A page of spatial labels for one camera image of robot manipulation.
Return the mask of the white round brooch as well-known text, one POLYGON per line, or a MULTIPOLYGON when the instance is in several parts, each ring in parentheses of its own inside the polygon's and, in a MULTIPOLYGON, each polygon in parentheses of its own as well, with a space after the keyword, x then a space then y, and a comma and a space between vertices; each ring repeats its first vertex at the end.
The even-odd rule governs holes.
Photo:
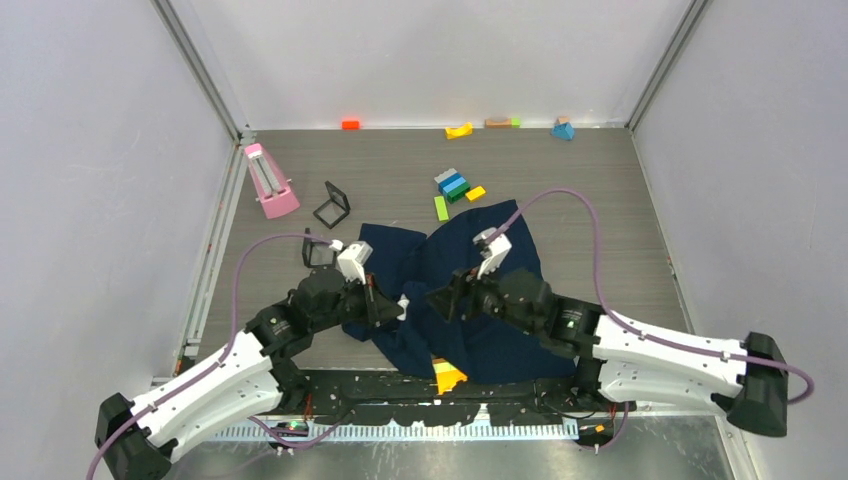
POLYGON ((396 319, 399 321, 405 321, 407 318, 407 310, 410 301, 406 297, 402 297, 397 301, 398 307, 401 309, 401 313, 396 316, 396 319))

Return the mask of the black frame stand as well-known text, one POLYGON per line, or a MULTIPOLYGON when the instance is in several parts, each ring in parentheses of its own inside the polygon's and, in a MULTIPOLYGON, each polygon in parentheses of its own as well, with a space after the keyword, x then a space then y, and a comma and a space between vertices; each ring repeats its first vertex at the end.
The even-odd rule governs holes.
POLYGON ((312 232, 306 227, 304 234, 308 238, 304 238, 301 247, 301 258, 303 264, 308 269, 335 267, 337 252, 332 250, 328 244, 317 242, 311 238, 312 232))
POLYGON ((347 195, 330 181, 325 181, 328 199, 313 211, 313 216, 327 229, 335 228, 351 213, 347 195))

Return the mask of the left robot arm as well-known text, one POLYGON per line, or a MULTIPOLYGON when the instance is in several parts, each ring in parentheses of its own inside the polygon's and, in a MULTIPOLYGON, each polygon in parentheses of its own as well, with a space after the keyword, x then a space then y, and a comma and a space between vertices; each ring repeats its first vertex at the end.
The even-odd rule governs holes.
POLYGON ((100 462, 115 479, 162 479, 222 427, 275 409, 298 412, 311 385, 293 358, 315 334, 394 321, 407 304, 383 294, 372 275, 348 280, 332 268, 313 270, 218 353, 133 399, 116 393, 104 400, 95 433, 100 462))

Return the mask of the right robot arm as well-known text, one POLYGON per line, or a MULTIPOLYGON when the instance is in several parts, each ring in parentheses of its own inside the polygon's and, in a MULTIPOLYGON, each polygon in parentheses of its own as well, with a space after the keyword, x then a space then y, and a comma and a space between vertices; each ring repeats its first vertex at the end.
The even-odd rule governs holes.
POLYGON ((716 339, 657 327, 556 294, 524 269, 458 271, 426 298, 448 322, 488 315, 576 360, 570 392, 584 410, 606 401, 676 404, 722 413, 752 434, 787 434, 788 374, 769 335, 716 339))

